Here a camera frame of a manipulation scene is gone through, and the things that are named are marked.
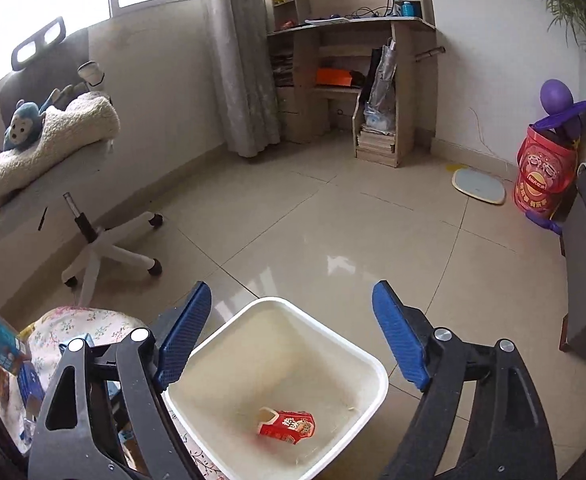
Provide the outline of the red snack wrapper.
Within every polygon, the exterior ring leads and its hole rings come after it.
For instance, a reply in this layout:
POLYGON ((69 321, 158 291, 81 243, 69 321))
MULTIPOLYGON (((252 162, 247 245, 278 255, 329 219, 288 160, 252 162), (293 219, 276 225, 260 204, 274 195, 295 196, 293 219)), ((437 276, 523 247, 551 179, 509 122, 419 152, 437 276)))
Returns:
POLYGON ((278 411, 261 408, 258 412, 257 433, 293 445, 311 438, 316 431, 314 416, 307 412, 278 411))

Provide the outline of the white plastic trash bin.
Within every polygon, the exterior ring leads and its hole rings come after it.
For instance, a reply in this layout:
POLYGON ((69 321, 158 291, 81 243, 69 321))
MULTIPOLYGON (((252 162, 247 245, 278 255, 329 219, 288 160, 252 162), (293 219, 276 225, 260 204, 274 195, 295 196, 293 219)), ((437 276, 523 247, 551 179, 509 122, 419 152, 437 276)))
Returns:
POLYGON ((255 300, 189 356, 163 394, 228 479, 312 479, 357 437, 389 390, 382 363, 290 301, 255 300), (306 412, 298 444, 258 432, 259 412, 306 412))

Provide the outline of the wooden computer desk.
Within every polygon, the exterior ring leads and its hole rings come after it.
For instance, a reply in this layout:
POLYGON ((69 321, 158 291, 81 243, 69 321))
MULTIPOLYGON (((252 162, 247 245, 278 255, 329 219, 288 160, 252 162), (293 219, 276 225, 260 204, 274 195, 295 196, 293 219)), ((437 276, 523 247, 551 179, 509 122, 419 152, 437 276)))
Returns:
POLYGON ((339 130, 355 157, 397 167, 434 130, 438 46, 432 0, 266 0, 285 140, 339 130))

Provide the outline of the blue toothpaste box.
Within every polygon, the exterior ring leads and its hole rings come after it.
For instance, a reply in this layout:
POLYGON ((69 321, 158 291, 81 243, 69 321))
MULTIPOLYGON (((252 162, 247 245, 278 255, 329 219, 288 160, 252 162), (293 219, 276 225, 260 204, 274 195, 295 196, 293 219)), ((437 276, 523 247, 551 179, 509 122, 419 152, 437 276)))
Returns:
POLYGON ((46 393, 40 383, 35 366, 31 361, 22 363, 18 374, 18 387, 26 411, 26 417, 36 419, 46 393))

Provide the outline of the grey window curtain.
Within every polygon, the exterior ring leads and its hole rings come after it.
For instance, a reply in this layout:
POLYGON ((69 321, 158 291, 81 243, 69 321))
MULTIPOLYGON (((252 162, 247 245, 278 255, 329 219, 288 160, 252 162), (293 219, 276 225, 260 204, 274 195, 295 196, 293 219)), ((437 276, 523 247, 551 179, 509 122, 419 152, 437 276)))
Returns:
POLYGON ((228 148, 253 158, 280 142, 265 0, 204 0, 215 86, 228 148))

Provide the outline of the cream fluffy blanket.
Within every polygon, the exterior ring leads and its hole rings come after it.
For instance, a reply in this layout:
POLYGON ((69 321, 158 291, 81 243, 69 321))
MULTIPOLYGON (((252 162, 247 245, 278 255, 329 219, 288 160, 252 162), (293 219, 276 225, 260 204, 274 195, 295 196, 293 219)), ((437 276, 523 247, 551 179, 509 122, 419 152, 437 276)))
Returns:
POLYGON ((0 207, 81 148, 114 139, 120 131, 118 113, 102 93, 81 94, 65 110, 49 107, 43 132, 32 146, 0 153, 0 207))

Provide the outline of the bathroom scale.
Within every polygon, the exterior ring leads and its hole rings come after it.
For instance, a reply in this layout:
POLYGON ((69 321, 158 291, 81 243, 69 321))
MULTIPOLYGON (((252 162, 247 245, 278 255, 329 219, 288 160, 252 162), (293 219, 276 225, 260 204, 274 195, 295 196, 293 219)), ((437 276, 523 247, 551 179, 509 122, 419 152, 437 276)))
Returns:
POLYGON ((486 204, 501 206, 506 201, 506 188, 500 180, 472 168, 457 169, 451 184, 458 192, 486 204))

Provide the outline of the grey office chair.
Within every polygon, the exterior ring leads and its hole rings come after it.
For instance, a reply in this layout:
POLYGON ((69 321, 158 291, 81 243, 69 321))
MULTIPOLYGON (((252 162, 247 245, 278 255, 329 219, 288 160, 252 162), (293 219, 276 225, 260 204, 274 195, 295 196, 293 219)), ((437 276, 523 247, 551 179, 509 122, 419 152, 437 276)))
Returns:
MULTIPOLYGON (((26 76, 32 86, 29 89, 20 87, 13 93, 9 102, 14 109, 7 117, 8 125, 17 102, 24 100, 43 105, 55 88, 61 90, 61 96, 50 106, 58 110, 65 110, 77 96, 87 92, 102 93, 113 105, 111 97, 104 91, 104 73, 99 64, 80 56, 86 49, 82 44, 66 42, 63 18, 55 18, 18 44, 11 53, 11 68, 16 74, 26 76)), ((102 229, 93 226, 73 200, 73 185, 86 182, 101 169, 112 151, 115 138, 81 148, 26 188, 14 192, 10 200, 0 207, 0 237, 5 237, 29 218, 45 214, 53 200, 63 198, 85 241, 84 248, 61 274, 61 281, 66 287, 80 289, 77 300, 80 307, 86 307, 92 301, 103 260, 144 269, 152 276, 163 272, 162 264, 156 258, 118 245, 144 226, 159 229, 164 223, 162 214, 144 211, 120 226, 102 229)))

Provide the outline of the blue monkey plush toy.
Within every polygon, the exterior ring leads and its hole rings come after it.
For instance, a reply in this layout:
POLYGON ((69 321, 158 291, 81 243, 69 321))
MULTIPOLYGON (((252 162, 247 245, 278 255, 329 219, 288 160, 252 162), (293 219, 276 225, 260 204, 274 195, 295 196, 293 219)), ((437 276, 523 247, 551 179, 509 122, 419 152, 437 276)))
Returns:
POLYGON ((54 104, 60 96, 61 90, 55 88, 43 105, 24 100, 17 102, 16 110, 4 134, 2 150, 4 152, 12 150, 23 152, 35 144, 44 128, 46 109, 54 104))

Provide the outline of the purple balloon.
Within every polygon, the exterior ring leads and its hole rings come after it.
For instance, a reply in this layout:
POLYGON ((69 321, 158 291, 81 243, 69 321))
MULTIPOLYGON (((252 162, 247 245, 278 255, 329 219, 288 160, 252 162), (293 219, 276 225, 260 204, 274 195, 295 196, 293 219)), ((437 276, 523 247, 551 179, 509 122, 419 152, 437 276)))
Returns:
POLYGON ((548 115, 560 114, 574 105, 570 88, 558 79, 548 79, 542 84, 539 99, 548 115))

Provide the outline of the red printed bucket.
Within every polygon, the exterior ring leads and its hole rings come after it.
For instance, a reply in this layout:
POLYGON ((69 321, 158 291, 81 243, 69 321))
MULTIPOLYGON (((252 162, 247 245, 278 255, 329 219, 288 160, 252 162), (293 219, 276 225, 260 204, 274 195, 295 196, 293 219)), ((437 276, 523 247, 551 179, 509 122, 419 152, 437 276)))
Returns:
POLYGON ((550 219, 573 183, 577 151, 573 144, 559 144, 550 139, 546 131, 530 125, 516 159, 514 204, 521 211, 532 211, 543 219, 550 219))

